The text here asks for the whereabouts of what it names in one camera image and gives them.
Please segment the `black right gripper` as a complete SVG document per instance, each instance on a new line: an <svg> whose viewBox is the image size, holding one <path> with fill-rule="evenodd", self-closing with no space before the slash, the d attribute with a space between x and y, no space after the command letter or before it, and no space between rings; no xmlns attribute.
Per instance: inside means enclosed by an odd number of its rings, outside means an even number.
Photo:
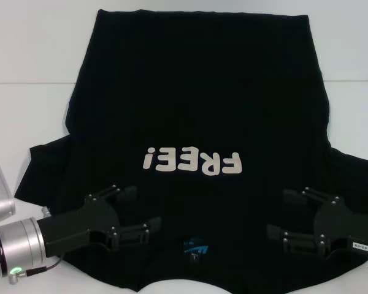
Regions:
<svg viewBox="0 0 368 294"><path fill-rule="evenodd" d="M368 254L368 215L356 213L342 197L305 187L283 190L283 201L293 206L319 209L315 214L314 235L267 225L267 237L290 253L333 254L346 250Z"/></svg>

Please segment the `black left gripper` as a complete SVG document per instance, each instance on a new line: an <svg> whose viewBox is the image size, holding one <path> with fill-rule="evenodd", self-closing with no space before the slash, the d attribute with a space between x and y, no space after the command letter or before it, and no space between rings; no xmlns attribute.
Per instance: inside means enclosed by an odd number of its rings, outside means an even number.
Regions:
<svg viewBox="0 0 368 294"><path fill-rule="evenodd" d="M120 227L118 215L110 205L132 202L136 198L136 186L111 185L90 194L90 199L79 209L38 220L46 256L63 255L90 244L99 244L112 251L148 244L150 236L161 229L161 217Z"/></svg>

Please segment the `black shirt with FREE print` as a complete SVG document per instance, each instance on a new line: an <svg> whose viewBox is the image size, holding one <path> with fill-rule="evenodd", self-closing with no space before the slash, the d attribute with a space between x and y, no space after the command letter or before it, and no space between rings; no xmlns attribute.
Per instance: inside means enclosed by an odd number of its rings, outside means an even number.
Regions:
<svg viewBox="0 0 368 294"><path fill-rule="evenodd" d="M286 294L361 266L285 252L267 225L311 234L305 187L368 214L368 160L328 140L329 100L305 15L98 12L69 101L68 135L32 147L15 196L52 215L117 185L122 226L161 217L148 244L64 256L91 277L139 291L189 279L232 294Z"/></svg>

